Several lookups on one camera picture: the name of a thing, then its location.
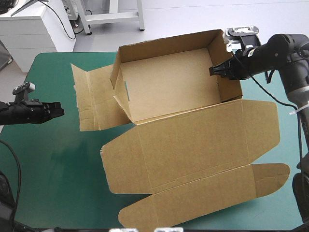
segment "cardboard box flap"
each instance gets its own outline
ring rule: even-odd
[[[257,197],[283,186],[286,164],[253,164],[208,176],[144,198],[118,215],[125,228],[151,232],[171,227]]]
[[[126,63],[201,49],[207,47],[217,36],[222,38],[222,34],[220,29],[208,30],[124,45],[119,48],[120,59],[122,63]]]
[[[101,155],[112,192],[158,193],[250,164],[278,142],[274,103],[235,100],[137,125]]]
[[[86,72],[72,65],[80,131],[97,131],[130,122],[114,99],[112,65]]]

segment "unfolded cardboard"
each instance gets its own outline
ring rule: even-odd
[[[113,193],[149,193],[119,213],[150,232],[278,190],[285,164],[251,164],[280,140],[277,108],[210,76],[230,58],[221,30],[126,45],[114,65],[72,65],[81,131],[136,126],[103,146]]]

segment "white drawer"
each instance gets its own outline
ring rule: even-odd
[[[8,49],[21,71],[27,73],[40,53],[57,52],[55,48]]]
[[[55,47],[52,39],[48,34],[0,35],[0,40],[7,49]]]
[[[41,19],[0,20],[0,35],[48,34]]]

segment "white bracket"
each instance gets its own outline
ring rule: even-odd
[[[117,23],[127,21],[139,21],[140,30],[145,30],[142,0],[137,0],[137,12],[118,12],[118,0],[110,0],[110,9],[108,14],[87,15],[83,0],[75,0],[78,14],[87,35],[91,35],[90,25]]]

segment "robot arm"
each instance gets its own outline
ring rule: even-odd
[[[256,27],[232,28],[225,31],[224,37],[232,43],[241,43],[235,55],[210,68],[211,75],[221,75],[230,80],[245,80],[259,73],[265,73],[270,83],[275,70],[289,101],[297,105],[307,147],[309,148],[309,39],[302,34],[276,34],[261,45]],[[309,155],[302,159],[302,170],[293,179],[293,190],[297,205],[305,223],[295,231],[302,231],[309,224]]]
[[[42,124],[55,117],[64,115],[59,102],[40,102],[29,100],[28,93],[35,90],[35,85],[26,82],[13,90],[15,101],[4,103],[0,101],[0,125],[12,124]]]

